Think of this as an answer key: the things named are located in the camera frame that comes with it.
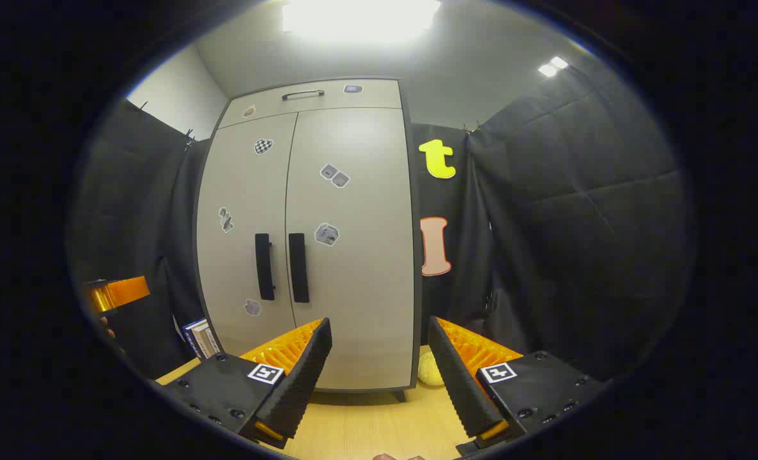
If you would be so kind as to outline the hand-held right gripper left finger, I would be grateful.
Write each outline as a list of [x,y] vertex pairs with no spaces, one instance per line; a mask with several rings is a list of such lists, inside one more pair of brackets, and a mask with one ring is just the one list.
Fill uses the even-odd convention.
[[318,318],[244,355],[215,353],[160,390],[236,436],[282,449],[297,433],[331,349],[330,320]]

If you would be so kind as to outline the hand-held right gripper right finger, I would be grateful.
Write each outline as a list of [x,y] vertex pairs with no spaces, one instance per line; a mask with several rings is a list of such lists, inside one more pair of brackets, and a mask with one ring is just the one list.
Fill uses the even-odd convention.
[[429,348],[469,442],[469,457],[560,424],[610,385],[546,351],[517,353],[443,318],[429,320]]

